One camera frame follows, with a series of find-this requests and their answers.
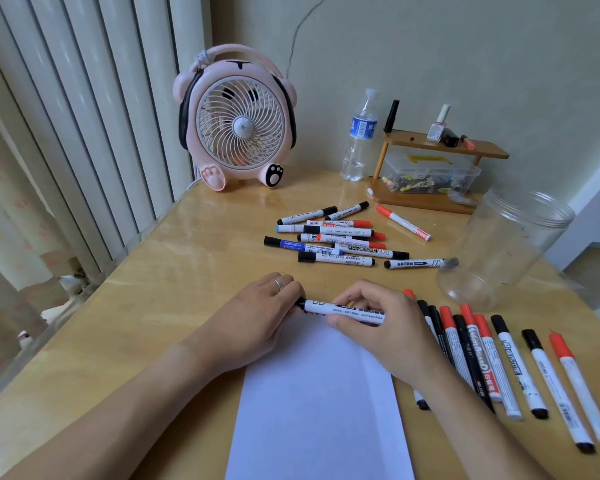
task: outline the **fan ear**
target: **fan ear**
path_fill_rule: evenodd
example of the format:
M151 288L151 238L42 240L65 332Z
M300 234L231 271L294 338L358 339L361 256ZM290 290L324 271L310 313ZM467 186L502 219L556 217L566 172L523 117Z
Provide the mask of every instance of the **fan ear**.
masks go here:
M291 107L296 107L298 96L296 94L296 88L294 85L288 79L280 79L280 84L282 84L287 91L289 101L291 101Z
M173 98L176 99L177 103L181 103L184 99L184 93L187 91L193 77L193 72L181 72L173 81Z

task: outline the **hand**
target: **hand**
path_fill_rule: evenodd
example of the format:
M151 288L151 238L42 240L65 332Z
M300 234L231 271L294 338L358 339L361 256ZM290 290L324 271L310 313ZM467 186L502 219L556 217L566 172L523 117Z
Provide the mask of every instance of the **hand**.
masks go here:
M376 356L392 375L415 388L429 371L445 361L440 347L414 300L400 291L367 280L350 286L333 302L384 312L378 327L362 324L345 315L327 315L327 324L359 343Z
M227 301L185 344L213 376L243 367L273 349L280 323L300 297L304 289L293 276L267 274Z

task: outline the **fan center hub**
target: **fan center hub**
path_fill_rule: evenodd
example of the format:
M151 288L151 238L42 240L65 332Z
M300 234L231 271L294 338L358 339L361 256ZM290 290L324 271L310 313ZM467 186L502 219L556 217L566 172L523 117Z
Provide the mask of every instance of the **fan center hub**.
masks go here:
M233 120L233 133L238 138L247 139L253 135L253 122L246 116L238 116Z

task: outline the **plastic storage box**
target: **plastic storage box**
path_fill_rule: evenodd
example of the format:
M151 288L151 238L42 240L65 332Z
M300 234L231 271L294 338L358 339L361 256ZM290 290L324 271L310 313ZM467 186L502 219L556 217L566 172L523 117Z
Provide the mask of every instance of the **plastic storage box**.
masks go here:
M382 180L391 192L464 195L480 169L458 155L387 155Z

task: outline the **wooden stand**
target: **wooden stand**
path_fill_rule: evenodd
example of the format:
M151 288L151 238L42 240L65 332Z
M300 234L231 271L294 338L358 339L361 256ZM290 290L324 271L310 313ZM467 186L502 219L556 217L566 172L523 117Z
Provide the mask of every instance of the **wooden stand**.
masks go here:
M437 152L456 153L460 155L473 156L473 165L477 166L480 160L484 158L499 158L506 160L509 154L497 144L488 141L476 141L474 150L468 150L462 143L455 148L449 148L442 143L435 143L427 140L425 133L416 133L413 131L394 130L391 133L384 133L384 144L380 151L380 158L376 165L376 172L369 178L368 190L371 198L378 203L387 203L389 205L402 205L403 207L416 207L418 209L441 210L443 212L455 212L456 214L472 214L474 207L460 205L449 199L444 194L410 194L391 192L384 182L378 177L384 163L384 156L389 149L390 144L396 146L408 146L410 148L421 148L424 150L435 150ZM467 193L467 197L479 200L481 195Z

